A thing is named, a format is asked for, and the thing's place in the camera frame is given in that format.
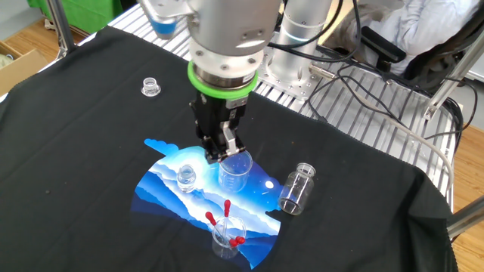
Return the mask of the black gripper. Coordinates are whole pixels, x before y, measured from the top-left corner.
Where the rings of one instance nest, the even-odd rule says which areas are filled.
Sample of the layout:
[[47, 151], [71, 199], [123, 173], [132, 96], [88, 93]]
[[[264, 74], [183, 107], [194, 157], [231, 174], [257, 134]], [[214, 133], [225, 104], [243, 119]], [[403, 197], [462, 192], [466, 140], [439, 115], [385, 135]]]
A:
[[248, 95], [237, 99], [221, 99], [196, 91], [191, 108], [196, 120], [196, 133], [202, 140], [208, 163], [222, 162], [244, 151], [237, 129], [245, 114], [248, 99]]

